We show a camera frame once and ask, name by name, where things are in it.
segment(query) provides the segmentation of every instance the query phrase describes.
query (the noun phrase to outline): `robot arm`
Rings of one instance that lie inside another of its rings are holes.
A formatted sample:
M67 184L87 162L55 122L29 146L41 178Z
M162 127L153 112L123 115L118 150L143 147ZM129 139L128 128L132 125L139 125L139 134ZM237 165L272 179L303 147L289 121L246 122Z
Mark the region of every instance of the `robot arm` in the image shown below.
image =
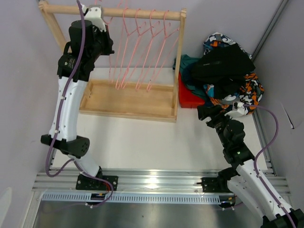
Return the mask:
M293 210L262 172L257 175L256 168L260 169L255 166L255 157L243 141L244 125L230 119L220 106L199 106L198 113L200 120L211 117L207 126L216 129L224 147L224 157L232 166L218 173L217 180L222 189L235 193L263 221L261 228L292 228L287 214L297 228L303 228L303 212L300 209Z
M59 92L55 117L49 133L41 136L41 142L51 145L56 135L54 148L73 158L85 173L95 177L101 168L87 153L90 145L89 139L77 135L77 118L80 102L90 73L95 67L95 61L100 55L113 54L114 51L112 51L113 41L110 39L107 26L102 19L101 6L93 5L89 8L82 6L82 11L85 15L85 46L80 65L67 87L65 96L63 96L64 88L80 52L82 26L81 21L78 20L74 21L69 28L71 41L67 42L64 53L58 61ZM60 109L59 104L62 99L64 102Z

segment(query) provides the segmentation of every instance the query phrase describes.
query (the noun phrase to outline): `wooden frame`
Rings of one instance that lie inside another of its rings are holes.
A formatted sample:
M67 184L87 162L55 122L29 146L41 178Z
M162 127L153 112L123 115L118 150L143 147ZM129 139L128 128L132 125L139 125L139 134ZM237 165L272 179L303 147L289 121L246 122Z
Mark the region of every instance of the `wooden frame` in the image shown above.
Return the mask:
M43 18L45 19L49 29L51 30L57 44L59 45L61 51L64 50L64 47L66 45L66 39L61 31L61 28L54 16L54 14L79 14L78 7L77 6L61 6L61 5L50 5L47 1L41 0L39 2L39 9L41 11L41 14ZM104 16L108 17L122 17L124 9L119 8L103 8L103 14ZM135 18L136 9L127 9L125 11L124 16L126 18ZM137 13L137 18L141 19L149 19L150 18L151 11L150 10L139 10ZM154 11L152 14L152 19L163 19L165 15L165 11ZM172 86L168 85L154 85L151 89L152 93L163 93L168 95L167 93L172 93L171 95L171 101L170 102L160 102L158 110L166 110L163 113L158 112L156 110L155 113L153 112L136 112L130 111L130 107L126 109L126 111L123 111L122 109L119 109L120 111L114 111L111 109L110 105L106 105L109 109L107 110L101 110L97 107L94 107L96 103L91 102L91 106L87 107L87 105L90 103L88 102L88 99L96 99L94 97L94 88L98 88L99 86L106 86L108 88L108 91L112 92L112 85L108 83L106 80L91 80L88 83L88 86L85 90L85 94L83 96L81 105L80 105L80 112L86 113L86 114L98 114L98 115L109 115L109 116L119 116L119 117L126 117L126 118L138 118L138 119L147 119L147 120L156 120L156 121L168 121L168 122L176 122L177 119L177 107L178 107L178 75L180 68L180 60L181 60L181 51L182 51L182 44L183 44L183 35L184 35L184 29L185 29L185 23L186 23L186 9L182 9L181 12L167 12L166 14L166 20L176 20L180 21L180 30L179 30L179 41L178 41L178 48L177 48L177 56L176 56L176 69L174 73L174 83ZM128 94L132 94L131 96L134 96L135 93L131 92L132 89L132 83L129 83L128 86L126 86L125 89L128 90ZM138 99L143 97L143 91L137 93L137 98L133 98L133 102L136 104L138 102ZM144 96L147 98L147 100L144 102L145 104L148 104L148 102L151 102L153 100L153 97L151 96Z

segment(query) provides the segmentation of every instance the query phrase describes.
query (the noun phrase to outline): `gray floor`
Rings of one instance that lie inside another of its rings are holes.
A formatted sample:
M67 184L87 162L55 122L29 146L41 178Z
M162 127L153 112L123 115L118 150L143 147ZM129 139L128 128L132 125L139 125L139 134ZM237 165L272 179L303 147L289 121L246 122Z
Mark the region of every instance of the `gray floor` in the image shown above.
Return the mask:
M258 228L243 205L235 211L217 205L106 203L90 209L70 202L43 201L34 228Z

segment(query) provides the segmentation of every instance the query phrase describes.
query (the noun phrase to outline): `black cloth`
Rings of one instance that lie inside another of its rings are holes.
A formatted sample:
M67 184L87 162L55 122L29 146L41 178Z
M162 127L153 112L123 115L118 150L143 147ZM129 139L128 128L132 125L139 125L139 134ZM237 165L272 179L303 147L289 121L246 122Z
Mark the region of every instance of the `black cloth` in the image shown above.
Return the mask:
M244 75L255 69L238 44L214 47L192 68L191 77L197 86L214 85L214 98L223 99L245 84Z

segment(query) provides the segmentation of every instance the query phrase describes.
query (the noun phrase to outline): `perforated metal strip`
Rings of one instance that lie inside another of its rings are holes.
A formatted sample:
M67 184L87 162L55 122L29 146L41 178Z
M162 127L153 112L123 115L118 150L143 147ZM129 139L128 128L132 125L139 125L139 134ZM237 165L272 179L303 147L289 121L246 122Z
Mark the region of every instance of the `perforated metal strip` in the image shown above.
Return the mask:
M90 193L47 192L42 200L48 201L80 201L99 202L91 200ZM115 203L169 203L169 204L220 204L217 195L168 195L168 194L128 194L114 193L108 202Z

